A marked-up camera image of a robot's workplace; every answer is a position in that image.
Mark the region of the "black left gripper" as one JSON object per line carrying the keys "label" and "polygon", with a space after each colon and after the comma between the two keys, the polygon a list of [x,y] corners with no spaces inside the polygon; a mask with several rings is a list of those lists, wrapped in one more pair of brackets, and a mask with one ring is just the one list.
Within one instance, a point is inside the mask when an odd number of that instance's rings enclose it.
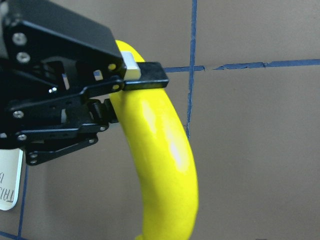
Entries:
{"label": "black left gripper", "polygon": [[83,92],[85,72],[121,58],[106,26],[48,0],[1,1],[0,147],[36,166],[96,144],[118,119]]}

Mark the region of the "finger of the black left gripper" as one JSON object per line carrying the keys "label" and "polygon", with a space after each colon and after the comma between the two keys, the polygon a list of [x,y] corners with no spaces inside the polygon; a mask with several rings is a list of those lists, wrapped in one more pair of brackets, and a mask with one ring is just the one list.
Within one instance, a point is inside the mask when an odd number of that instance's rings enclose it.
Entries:
{"label": "finger of the black left gripper", "polygon": [[83,92],[89,97],[113,94],[119,91],[163,89],[169,78],[159,62],[146,62],[137,52],[121,51],[118,65],[111,61],[105,69],[92,68],[87,76]]}

